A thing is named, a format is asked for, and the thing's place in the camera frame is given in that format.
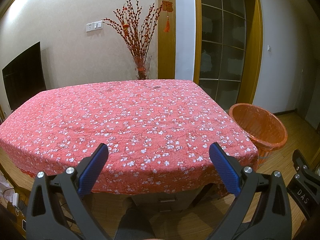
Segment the orange plastic basket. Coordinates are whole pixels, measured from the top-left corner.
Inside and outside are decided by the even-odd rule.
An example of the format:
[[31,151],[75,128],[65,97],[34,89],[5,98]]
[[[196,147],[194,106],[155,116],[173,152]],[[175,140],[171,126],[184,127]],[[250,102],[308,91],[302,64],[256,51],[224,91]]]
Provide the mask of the orange plastic basket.
[[283,123],[269,111],[250,104],[235,104],[229,116],[247,132],[259,151],[258,167],[270,156],[270,152],[281,149],[288,139]]

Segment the baseboard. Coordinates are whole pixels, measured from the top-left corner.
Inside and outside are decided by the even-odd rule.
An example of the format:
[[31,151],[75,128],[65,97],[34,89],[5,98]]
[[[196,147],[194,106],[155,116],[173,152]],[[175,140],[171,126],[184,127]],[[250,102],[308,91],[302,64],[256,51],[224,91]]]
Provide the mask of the baseboard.
[[282,114],[290,114],[290,113],[296,113],[297,112],[297,108],[293,109],[293,110],[288,110],[288,111],[282,111],[282,112],[277,112],[277,113],[273,113],[274,115],[282,115]]

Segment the glass vase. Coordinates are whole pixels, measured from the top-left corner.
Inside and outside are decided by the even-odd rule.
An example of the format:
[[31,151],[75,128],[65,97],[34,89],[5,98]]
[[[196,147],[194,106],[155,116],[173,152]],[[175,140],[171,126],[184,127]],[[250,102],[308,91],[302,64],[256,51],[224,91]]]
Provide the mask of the glass vase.
[[144,57],[133,57],[135,64],[135,70],[137,71],[137,79],[145,80],[150,79],[150,62],[151,56]]

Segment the black tv screen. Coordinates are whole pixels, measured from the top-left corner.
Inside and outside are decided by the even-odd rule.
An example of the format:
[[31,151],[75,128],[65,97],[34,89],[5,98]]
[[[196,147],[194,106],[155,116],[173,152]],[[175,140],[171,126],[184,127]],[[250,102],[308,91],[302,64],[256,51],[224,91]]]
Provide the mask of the black tv screen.
[[46,90],[40,42],[22,52],[3,70],[5,91],[11,110],[16,110],[37,93]]

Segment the door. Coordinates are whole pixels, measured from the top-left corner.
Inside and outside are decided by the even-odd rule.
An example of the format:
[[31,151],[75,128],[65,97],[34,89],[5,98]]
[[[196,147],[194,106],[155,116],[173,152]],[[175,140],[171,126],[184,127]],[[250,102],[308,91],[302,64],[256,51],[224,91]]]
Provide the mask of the door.
[[199,86],[225,111],[236,103],[244,68],[244,0],[201,0]]

